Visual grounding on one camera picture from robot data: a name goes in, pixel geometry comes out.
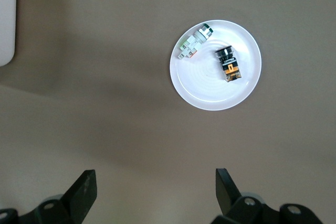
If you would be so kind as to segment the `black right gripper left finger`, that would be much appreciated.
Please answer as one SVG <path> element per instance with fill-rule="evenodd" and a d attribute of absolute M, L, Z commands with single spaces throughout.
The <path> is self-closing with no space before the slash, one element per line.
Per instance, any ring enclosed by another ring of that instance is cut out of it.
<path fill-rule="evenodd" d="M 96 172 L 85 170 L 61 198 L 43 202 L 27 214 L 1 209 L 1 223 L 83 223 L 96 198 Z"/>

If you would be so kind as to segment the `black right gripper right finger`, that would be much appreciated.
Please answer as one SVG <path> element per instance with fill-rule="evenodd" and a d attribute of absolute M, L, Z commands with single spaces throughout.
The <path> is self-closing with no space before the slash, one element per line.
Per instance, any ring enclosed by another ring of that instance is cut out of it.
<path fill-rule="evenodd" d="M 222 214 L 214 223 L 322 223 L 303 205 L 284 204 L 274 210 L 252 195 L 242 195 L 225 168 L 216 169 L 216 198 Z"/>

